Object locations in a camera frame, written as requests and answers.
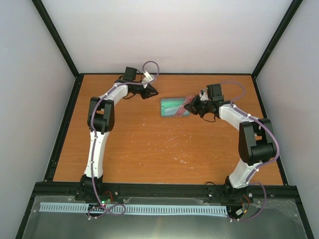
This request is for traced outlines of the blue cleaning cloth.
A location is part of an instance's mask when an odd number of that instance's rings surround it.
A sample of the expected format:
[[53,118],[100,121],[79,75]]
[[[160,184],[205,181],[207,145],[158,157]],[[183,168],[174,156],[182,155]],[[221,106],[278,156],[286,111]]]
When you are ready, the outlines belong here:
[[180,106],[173,107],[161,107],[161,116],[162,117],[174,117],[177,113]]

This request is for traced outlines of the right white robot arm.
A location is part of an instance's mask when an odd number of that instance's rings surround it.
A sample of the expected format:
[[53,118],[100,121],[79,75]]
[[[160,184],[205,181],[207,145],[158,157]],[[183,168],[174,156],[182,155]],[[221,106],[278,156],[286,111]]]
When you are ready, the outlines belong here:
[[247,195],[253,176],[266,164],[279,157],[279,144],[268,118],[257,118],[241,110],[232,100],[225,100],[220,84],[212,84],[200,91],[183,108],[203,118],[213,114],[239,132],[239,162],[226,177],[222,195],[229,202],[236,202]]

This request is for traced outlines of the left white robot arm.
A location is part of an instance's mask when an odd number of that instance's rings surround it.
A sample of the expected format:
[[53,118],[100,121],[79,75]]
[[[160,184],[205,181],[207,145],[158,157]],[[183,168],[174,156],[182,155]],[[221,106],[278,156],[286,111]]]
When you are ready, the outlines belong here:
[[87,165],[80,184],[92,200],[103,197],[103,160],[106,142],[115,125],[115,106],[128,94],[140,95],[142,99],[158,95],[152,86],[159,73],[127,67],[104,94],[92,97],[89,103],[87,124],[90,130],[90,147]]

